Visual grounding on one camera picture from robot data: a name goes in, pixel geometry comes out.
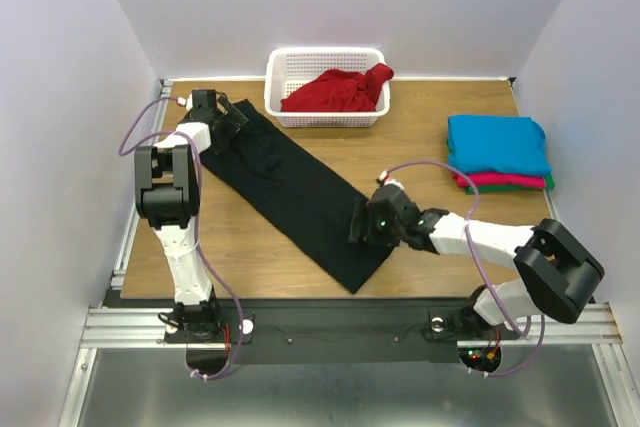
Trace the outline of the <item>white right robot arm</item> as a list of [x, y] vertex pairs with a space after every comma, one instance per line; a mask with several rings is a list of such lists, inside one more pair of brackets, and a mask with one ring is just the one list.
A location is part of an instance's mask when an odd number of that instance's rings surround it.
[[510, 226], [470, 220], [445, 209], [421, 209], [394, 179], [369, 198], [355, 200], [348, 240], [354, 244], [471, 258], [514, 269], [516, 280], [483, 281], [460, 311], [433, 316], [458, 338], [484, 336], [493, 328], [536, 315], [575, 323], [605, 271], [601, 263], [559, 221]]

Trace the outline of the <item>black t shirt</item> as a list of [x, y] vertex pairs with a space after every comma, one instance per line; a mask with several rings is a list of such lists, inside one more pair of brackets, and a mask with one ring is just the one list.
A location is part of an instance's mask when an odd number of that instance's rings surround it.
[[203, 168], [236, 191], [342, 287], [356, 293], [393, 251], [349, 241], [354, 207], [366, 196], [249, 101], [234, 106], [248, 123], [221, 153], [202, 153]]

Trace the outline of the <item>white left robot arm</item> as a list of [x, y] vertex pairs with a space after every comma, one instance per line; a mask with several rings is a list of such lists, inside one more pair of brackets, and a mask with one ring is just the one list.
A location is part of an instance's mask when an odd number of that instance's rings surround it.
[[174, 286], [172, 310], [159, 319], [171, 342], [228, 340], [199, 248], [201, 155], [222, 153], [248, 118], [212, 89], [196, 89], [176, 103], [186, 109], [178, 126], [133, 149], [136, 210], [158, 238]]

